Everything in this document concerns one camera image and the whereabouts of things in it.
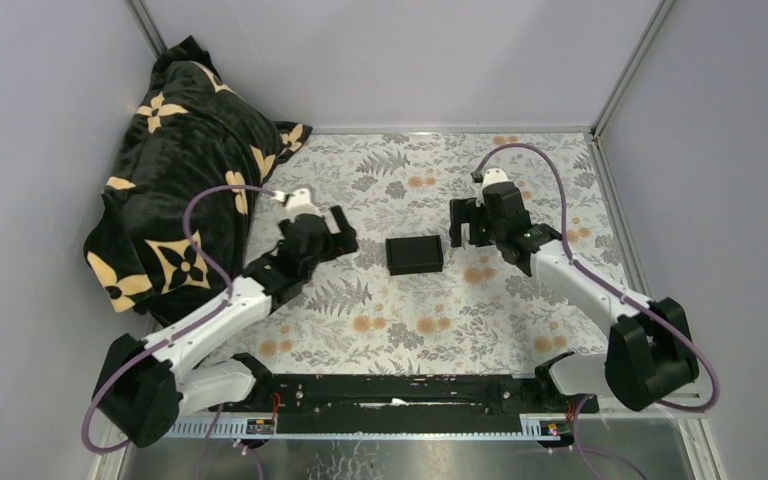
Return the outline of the black paper box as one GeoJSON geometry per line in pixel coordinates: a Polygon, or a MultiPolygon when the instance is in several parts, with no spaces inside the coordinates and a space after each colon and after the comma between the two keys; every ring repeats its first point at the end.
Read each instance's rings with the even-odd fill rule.
{"type": "Polygon", "coordinates": [[[387,269],[391,276],[437,273],[444,259],[439,235],[388,238],[385,241],[387,269]]]}

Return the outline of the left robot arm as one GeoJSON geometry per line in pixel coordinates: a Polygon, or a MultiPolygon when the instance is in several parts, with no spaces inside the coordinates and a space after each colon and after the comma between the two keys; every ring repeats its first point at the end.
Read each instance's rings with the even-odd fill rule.
{"type": "Polygon", "coordinates": [[[274,250],[252,261],[232,281],[231,290],[198,307],[177,323],[142,339],[124,334],[109,347],[82,439],[101,412],[139,448],[147,447],[192,412],[226,403],[256,411],[269,401],[270,385],[240,360],[211,367],[202,361],[230,337],[268,318],[300,295],[322,263],[354,253],[357,233],[339,206],[323,214],[307,210],[280,222],[283,234],[274,250]]]}

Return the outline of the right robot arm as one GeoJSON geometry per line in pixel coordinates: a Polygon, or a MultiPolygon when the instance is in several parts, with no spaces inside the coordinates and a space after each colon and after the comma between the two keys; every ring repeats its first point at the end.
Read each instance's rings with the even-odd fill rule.
{"type": "Polygon", "coordinates": [[[597,279],[583,260],[569,255],[562,235],[531,221],[510,181],[483,188],[479,198],[450,202],[451,244],[493,246],[503,260],[562,296],[606,335],[602,354],[562,354],[536,369],[535,402],[557,412],[576,394],[618,400],[632,411],[661,402],[696,381],[697,357],[685,345],[689,327],[673,299],[653,301],[613,281],[597,279]]]}

